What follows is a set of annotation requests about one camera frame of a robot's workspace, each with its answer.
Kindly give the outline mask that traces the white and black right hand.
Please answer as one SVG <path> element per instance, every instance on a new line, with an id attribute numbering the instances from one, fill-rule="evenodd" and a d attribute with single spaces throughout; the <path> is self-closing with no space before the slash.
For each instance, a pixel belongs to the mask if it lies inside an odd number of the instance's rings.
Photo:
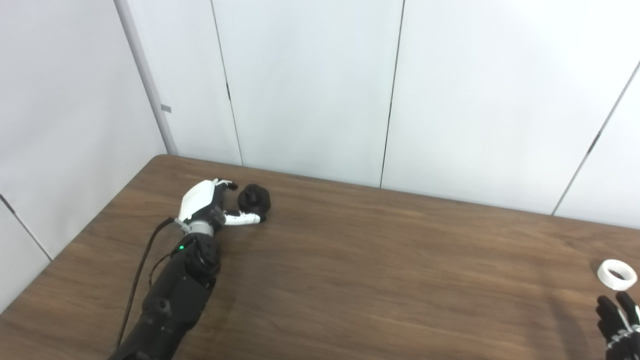
<path id="1" fill-rule="evenodd" d="M 606 360 L 638 360 L 640 358 L 640 308 L 626 291 L 615 294 L 615 300 L 601 295 L 596 314 L 599 332 L 605 340 Z"/>

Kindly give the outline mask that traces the white and black left hand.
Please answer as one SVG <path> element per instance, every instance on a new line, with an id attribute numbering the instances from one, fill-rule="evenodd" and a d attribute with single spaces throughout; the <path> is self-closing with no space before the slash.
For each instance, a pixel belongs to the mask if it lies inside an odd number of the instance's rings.
<path id="1" fill-rule="evenodd" d="M 237 209 L 224 209 L 226 191 L 237 189 L 235 182 L 221 178 L 199 182 L 183 196 L 174 222 L 186 235 L 211 237 L 224 227 L 264 223 L 272 207 L 269 191 L 258 184 L 249 184 L 237 196 Z"/>

